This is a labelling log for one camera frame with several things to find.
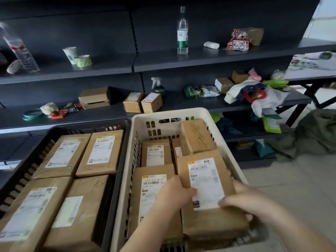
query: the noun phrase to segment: plastic water bottle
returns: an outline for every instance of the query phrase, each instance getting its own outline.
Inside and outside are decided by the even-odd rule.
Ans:
[[[180,7],[180,18],[177,21],[177,53],[188,54],[188,22],[184,17],[186,7]]]
[[[6,23],[0,22],[0,27],[3,29],[3,38],[16,57],[21,61],[23,68],[25,68],[27,72],[38,72],[40,68],[29,50],[27,50],[22,39]]]

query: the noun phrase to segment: roll of tape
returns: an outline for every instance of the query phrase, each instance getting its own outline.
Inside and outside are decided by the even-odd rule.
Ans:
[[[92,65],[90,55],[76,56],[75,62],[78,67],[86,67]]]

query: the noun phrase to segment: beige plastic crate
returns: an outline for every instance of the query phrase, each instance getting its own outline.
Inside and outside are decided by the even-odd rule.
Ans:
[[[120,188],[119,202],[115,216],[113,229],[111,252],[119,251],[127,241],[127,224],[129,213],[130,193],[132,186],[133,169],[140,166],[141,143],[145,140],[157,140],[164,138],[179,137],[181,121],[203,119],[208,127],[208,131],[218,149],[220,150],[227,168],[233,177],[245,184],[248,184],[239,165],[234,159],[231,151],[225,143],[215,122],[207,109],[192,108],[184,110],[163,111],[150,114],[139,114],[132,118],[131,132],[126,152],[124,174]],[[237,238],[233,246],[240,246],[266,240],[268,237],[267,228],[256,218],[251,221],[249,235]],[[183,249],[172,245],[167,247],[168,251],[183,251]]]

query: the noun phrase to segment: plastic crate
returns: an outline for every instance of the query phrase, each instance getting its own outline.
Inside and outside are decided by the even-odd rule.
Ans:
[[[107,223],[105,227],[103,243],[101,246],[102,252],[107,252],[111,245],[111,236],[119,199],[120,185],[125,165],[125,155],[127,151],[127,143],[131,129],[131,121],[129,119],[113,119],[86,123],[77,123],[71,125],[63,125],[51,128],[40,141],[40,143],[32,149],[25,159],[10,173],[10,178],[0,190],[0,218],[6,212],[6,209],[11,205],[12,201],[17,197],[22,188],[29,182],[35,170],[42,163],[44,157],[61,135],[79,134],[79,133],[94,133],[116,130],[120,126],[124,130],[123,143],[119,153],[118,169],[115,176],[113,193],[111,195],[110,209],[108,212]]]
[[[115,224],[111,241],[111,252],[119,251],[128,238],[127,224],[130,207],[132,174],[133,169],[140,166],[141,143],[144,140],[179,137],[181,121],[192,119],[204,120],[210,135],[216,142],[225,164],[231,171],[233,177],[245,184],[248,184],[207,109],[192,108],[136,115],[132,118],[132,127],[126,153],[124,175],[121,183],[119,203],[117,214],[115,216]],[[257,218],[254,218],[250,223],[248,236],[237,238],[233,243],[233,246],[260,242],[266,240],[267,238],[267,227]],[[163,251],[185,251],[185,248],[181,248],[181,246],[184,245],[165,246]]]

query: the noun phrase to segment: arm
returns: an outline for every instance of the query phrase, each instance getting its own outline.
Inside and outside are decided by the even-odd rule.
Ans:
[[[158,252],[175,213],[196,193],[195,188],[183,188],[177,175],[169,179],[120,252]]]
[[[221,207],[235,206],[272,226],[290,252],[336,252],[335,244],[301,222],[266,195],[234,181],[237,194],[219,201]]]

